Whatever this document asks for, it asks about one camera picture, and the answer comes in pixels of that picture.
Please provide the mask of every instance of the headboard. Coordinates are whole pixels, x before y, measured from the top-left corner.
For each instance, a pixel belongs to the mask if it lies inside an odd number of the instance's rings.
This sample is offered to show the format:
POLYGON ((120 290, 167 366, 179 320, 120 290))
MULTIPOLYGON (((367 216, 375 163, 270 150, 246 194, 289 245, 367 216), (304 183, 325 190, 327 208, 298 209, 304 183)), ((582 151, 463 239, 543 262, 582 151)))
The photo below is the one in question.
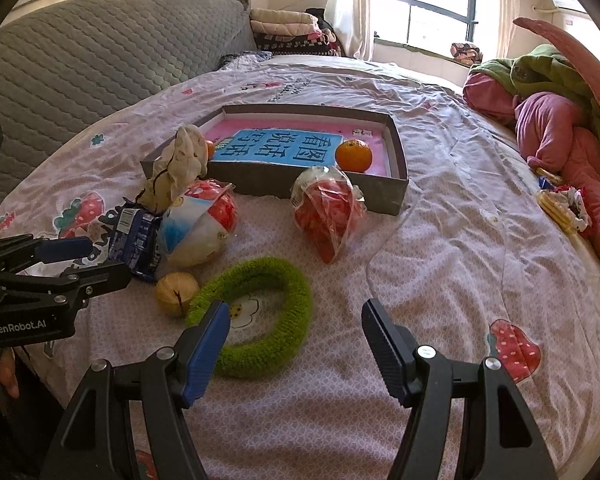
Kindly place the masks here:
POLYGON ((0 202, 90 124, 255 50, 249 12, 250 0, 69 0, 0 28, 0 202))

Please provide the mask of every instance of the orange fruit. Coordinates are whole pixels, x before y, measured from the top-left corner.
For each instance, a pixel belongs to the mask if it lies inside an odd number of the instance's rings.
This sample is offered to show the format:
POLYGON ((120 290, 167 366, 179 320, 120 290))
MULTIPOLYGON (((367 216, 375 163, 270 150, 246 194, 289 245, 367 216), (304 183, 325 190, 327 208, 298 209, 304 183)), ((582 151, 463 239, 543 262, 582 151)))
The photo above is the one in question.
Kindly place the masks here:
POLYGON ((209 152, 209 158, 211 158, 212 156, 214 156, 214 153, 216 152, 216 145, 214 144, 214 142, 212 140, 206 140, 206 148, 207 151, 209 152))
POLYGON ((374 154, 366 142, 358 139, 345 140, 336 148, 336 162, 341 170, 365 173, 371 167, 374 154))

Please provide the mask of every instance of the green plush headband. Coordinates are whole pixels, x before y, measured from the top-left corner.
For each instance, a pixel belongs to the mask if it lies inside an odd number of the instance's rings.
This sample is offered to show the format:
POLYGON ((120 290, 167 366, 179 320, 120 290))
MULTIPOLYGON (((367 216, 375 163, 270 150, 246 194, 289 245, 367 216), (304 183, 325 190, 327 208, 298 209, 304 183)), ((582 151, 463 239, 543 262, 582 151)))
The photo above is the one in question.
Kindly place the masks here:
POLYGON ((238 264, 208 282, 191 300, 187 326, 200 323, 213 300, 227 303, 256 290, 285 293, 285 304, 274 329, 257 341, 224 345, 216 363, 218 375, 257 379, 280 370, 298 352, 309 329, 311 290, 293 265, 279 258, 258 258, 238 264))

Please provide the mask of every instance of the metal screw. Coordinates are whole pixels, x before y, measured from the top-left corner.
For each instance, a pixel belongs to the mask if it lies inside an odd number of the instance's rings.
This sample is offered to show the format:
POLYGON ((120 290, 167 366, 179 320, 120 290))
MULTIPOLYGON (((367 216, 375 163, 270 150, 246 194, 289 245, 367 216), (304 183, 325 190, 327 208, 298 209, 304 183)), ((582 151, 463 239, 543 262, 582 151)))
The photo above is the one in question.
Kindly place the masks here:
POLYGON ((436 356, 436 350, 429 345, 422 345, 418 347, 418 355, 424 359, 432 359, 436 356))
POLYGON ((107 362, 104 359, 97 359, 91 363, 91 370, 101 372, 107 367, 107 362))
POLYGON ((170 346, 163 346, 155 353, 155 355, 160 361, 167 361, 176 355, 176 352, 174 352, 173 348, 170 346))
POLYGON ((500 370, 500 367, 502 366, 502 363, 499 360, 497 360, 495 357, 487 357, 484 360, 484 365, 489 370, 500 370))

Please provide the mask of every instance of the snack package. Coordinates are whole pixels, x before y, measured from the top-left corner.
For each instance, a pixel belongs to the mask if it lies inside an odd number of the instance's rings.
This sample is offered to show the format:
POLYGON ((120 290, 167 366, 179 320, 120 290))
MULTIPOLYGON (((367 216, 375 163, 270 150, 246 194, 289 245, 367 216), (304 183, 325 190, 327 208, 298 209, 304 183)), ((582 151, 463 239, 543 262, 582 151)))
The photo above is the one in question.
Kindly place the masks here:
POLYGON ((312 240, 321 259, 331 263, 366 215, 358 186, 334 166, 303 171, 291 190, 296 225, 312 240))
POLYGON ((222 251, 237 224, 233 184, 197 180, 162 217, 158 246, 175 267, 192 267, 222 251))
POLYGON ((127 201, 116 219, 107 259, 124 262, 137 278, 154 282, 155 269, 160 263, 156 245, 159 226, 160 216, 127 201))

